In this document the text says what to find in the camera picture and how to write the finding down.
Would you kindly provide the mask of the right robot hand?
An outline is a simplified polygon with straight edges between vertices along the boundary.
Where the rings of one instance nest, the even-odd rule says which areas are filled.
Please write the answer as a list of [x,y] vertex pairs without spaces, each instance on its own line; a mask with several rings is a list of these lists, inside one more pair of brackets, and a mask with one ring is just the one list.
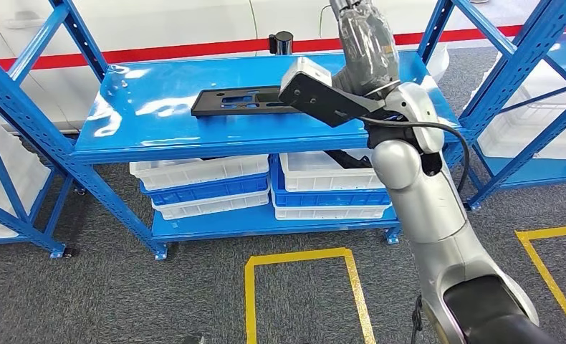
[[372,1],[331,1],[345,66],[333,86],[383,100],[400,84],[399,56],[388,21]]

